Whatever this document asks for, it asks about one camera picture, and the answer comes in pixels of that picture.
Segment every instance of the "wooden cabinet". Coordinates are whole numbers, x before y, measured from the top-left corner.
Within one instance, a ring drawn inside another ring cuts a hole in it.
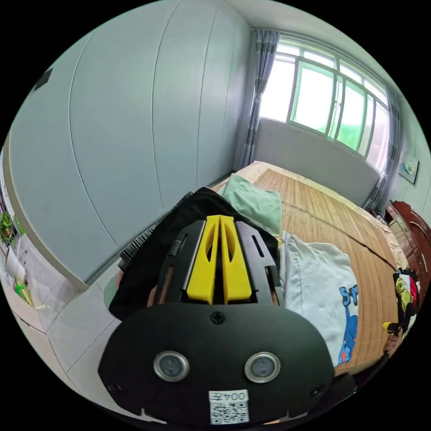
[[[421,283],[421,305],[431,281],[431,229],[405,202],[389,201],[386,220]]]

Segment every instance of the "bamboo mat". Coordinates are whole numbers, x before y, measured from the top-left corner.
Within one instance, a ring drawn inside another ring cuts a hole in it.
[[[282,230],[304,242],[334,244],[350,257],[359,292],[358,331],[350,361],[336,367],[335,372],[362,371],[383,353],[387,339],[383,323],[398,321],[391,268],[395,260],[383,233],[347,205],[316,188],[272,169],[256,175],[258,170],[249,168],[247,177],[251,182],[280,193]]]
[[[383,353],[387,332],[383,323],[398,321],[392,268],[363,245],[311,215],[282,205],[282,229],[304,242],[327,242],[350,257],[358,283],[358,332],[350,361],[335,371],[359,372]]]
[[[385,259],[395,270],[394,256],[382,232],[343,203],[272,169],[265,171],[255,185],[264,190],[278,190],[284,204],[336,227]]]

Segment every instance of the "label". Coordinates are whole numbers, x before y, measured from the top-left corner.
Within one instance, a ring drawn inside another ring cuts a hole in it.
[[[211,425],[249,422],[248,391],[209,391]]]

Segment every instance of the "curtain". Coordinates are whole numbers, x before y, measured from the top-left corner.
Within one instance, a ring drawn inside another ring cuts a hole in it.
[[[364,209],[375,210],[378,201],[382,195],[383,188],[385,186],[386,180],[393,169],[396,169],[397,157],[400,154],[399,149],[401,146],[401,115],[400,115],[400,101],[398,96],[388,89],[388,108],[389,108],[389,145],[387,149],[387,161],[385,169],[369,195]]]
[[[273,30],[257,30],[257,53],[255,92],[250,114],[247,140],[244,143],[241,156],[241,168],[248,166],[254,160],[257,141],[257,129],[259,126],[260,100],[265,91],[269,74],[273,67],[275,52],[277,50],[280,33]]]

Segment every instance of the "wall picture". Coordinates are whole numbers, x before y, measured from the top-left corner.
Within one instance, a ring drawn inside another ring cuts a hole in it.
[[[419,160],[417,158],[405,156],[400,162],[398,173],[414,184],[418,172],[418,165]]]

